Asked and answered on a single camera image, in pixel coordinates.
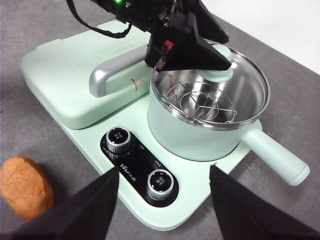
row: black control panel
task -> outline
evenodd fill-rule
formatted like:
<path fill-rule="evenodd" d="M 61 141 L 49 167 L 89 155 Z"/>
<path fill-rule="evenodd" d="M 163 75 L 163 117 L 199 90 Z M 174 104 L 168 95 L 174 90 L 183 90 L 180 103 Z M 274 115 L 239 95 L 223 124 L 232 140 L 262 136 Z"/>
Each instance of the black control panel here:
<path fill-rule="evenodd" d="M 111 128 L 100 148 L 148 204 L 163 208 L 176 200 L 176 177 L 126 128 Z"/>

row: black cable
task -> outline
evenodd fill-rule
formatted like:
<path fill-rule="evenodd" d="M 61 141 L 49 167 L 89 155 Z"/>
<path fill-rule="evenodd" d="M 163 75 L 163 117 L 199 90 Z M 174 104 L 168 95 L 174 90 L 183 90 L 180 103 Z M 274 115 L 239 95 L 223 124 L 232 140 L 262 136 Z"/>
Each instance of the black cable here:
<path fill-rule="evenodd" d="M 66 4 L 68 5 L 69 9 L 70 9 L 70 12 L 72 13 L 72 15 L 74 16 L 75 19 L 78 20 L 79 23 L 81 23 L 82 25 L 86 26 L 87 28 L 95 31 L 95 32 L 98 32 L 102 35 L 105 35 L 105 36 L 108 36 L 108 37 L 111 37 L 111 38 L 114 38 L 114 39 L 122 39 L 124 38 L 130 31 L 132 25 L 131 23 L 129 24 L 128 28 L 126 30 L 124 30 L 123 32 L 117 32 L 117 33 L 114 33 L 114 32 L 110 32 L 108 30 L 102 30 L 102 29 L 99 29 L 99 28 L 96 28 L 96 27 L 93 27 L 93 26 L 90 26 L 89 24 L 87 24 L 86 22 L 84 22 L 81 17 L 78 15 L 77 13 L 77 10 L 76 10 L 76 7 L 75 7 L 75 4 L 74 4 L 74 1 L 73 0 L 66 0 Z"/>

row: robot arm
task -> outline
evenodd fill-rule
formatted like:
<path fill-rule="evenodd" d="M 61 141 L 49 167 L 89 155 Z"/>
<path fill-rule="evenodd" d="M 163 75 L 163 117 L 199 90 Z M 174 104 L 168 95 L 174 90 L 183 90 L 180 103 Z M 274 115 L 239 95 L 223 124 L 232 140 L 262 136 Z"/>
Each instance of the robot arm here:
<path fill-rule="evenodd" d="M 78 16 L 73 0 L 66 0 L 74 17 Z M 145 62 L 157 71 L 227 70 L 230 62 L 205 39 L 227 43 L 229 38 L 200 0 L 92 0 L 123 22 L 127 30 L 111 33 L 91 29 L 112 38 L 123 38 L 131 25 L 151 37 Z"/>

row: warning label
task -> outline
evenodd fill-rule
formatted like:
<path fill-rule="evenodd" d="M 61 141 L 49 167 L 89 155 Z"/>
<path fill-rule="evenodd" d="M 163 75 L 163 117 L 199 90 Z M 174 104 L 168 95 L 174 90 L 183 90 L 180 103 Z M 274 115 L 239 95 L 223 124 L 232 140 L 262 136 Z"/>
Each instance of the warning label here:
<path fill-rule="evenodd" d="M 141 79 L 133 79 L 131 78 L 131 82 L 133 82 L 135 91 L 137 92 L 140 87 L 142 87 L 145 84 L 145 80 Z"/>

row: mint green appliance base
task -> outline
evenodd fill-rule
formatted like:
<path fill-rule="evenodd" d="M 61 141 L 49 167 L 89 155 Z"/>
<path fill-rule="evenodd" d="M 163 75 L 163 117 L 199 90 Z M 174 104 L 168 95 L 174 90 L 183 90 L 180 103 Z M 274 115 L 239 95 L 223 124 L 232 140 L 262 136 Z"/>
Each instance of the mint green appliance base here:
<path fill-rule="evenodd" d="M 113 32 L 124 28 L 116 21 L 102 26 Z M 143 62 L 112 76 L 105 86 L 106 96 L 96 98 L 89 93 L 89 77 L 97 65 L 146 44 L 148 38 L 147 33 L 134 27 L 124 39 L 87 31 L 41 45 L 23 57 L 21 68 L 30 90 L 99 174 L 114 167 L 102 153 L 100 140 L 110 128 L 123 126 L 175 175 L 179 182 L 178 197 L 161 208 L 146 203 L 122 175 L 119 179 L 118 197 L 132 214 L 152 229 L 169 231 L 185 222 L 210 195 L 210 166 L 216 164 L 229 174 L 250 150 L 240 142 L 229 155 L 217 161 L 197 162 L 163 148 L 148 125 L 146 92 L 150 69 Z M 143 79 L 145 84 L 136 91 L 128 78 Z M 141 97 L 131 102 L 138 95 Z M 121 105 L 126 106 L 113 112 Z M 255 127 L 261 129 L 260 122 Z"/>
<path fill-rule="evenodd" d="M 229 155 L 208 162 L 178 157 L 163 148 L 153 137 L 148 126 L 148 105 L 147 94 L 98 123 L 79 130 L 68 128 L 55 120 L 100 175 L 114 167 L 100 149 L 101 137 L 114 126 L 129 129 L 175 175 L 180 189 L 174 203 L 167 207 L 153 207 L 120 174 L 118 197 L 140 222 L 154 230 L 169 231 L 183 224 L 210 196 L 210 166 L 216 164 L 229 174 L 250 149 L 240 142 Z"/>

